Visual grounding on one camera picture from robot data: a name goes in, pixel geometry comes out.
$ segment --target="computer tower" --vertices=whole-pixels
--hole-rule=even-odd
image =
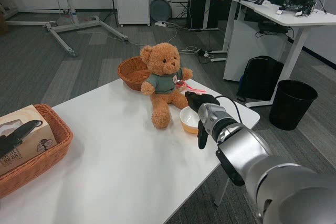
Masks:
[[[211,0],[207,28],[217,28],[218,17],[221,14],[221,0]],[[187,28],[203,28],[205,0],[188,0]]]

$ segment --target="teddy bear's foot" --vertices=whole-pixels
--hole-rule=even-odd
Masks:
[[[187,98],[181,94],[178,90],[172,93],[172,103],[179,109],[184,109],[188,106]]]
[[[168,106],[166,109],[160,108],[154,110],[152,115],[152,122],[158,129],[166,128],[170,123],[170,112]]]

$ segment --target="pink object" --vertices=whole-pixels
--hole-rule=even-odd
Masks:
[[[189,89],[190,91],[193,91],[195,93],[206,93],[205,90],[202,89],[193,89],[192,87],[190,87],[185,81],[178,81],[176,84],[176,87],[179,88],[183,88],[183,87],[187,87],[187,89]]]

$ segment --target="white bowl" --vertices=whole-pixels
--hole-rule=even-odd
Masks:
[[[198,133],[198,122],[200,118],[198,114],[193,111],[190,107],[185,107],[180,112],[180,120],[182,127],[185,131],[188,131],[193,134]]]

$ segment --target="robotic arm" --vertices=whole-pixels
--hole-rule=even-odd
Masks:
[[[274,156],[260,135],[233,119],[212,95],[185,96],[199,115],[199,148],[208,135],[213,138],[224,171],[235,185],[245,184],[264,224],[336,223],[336,176]]]

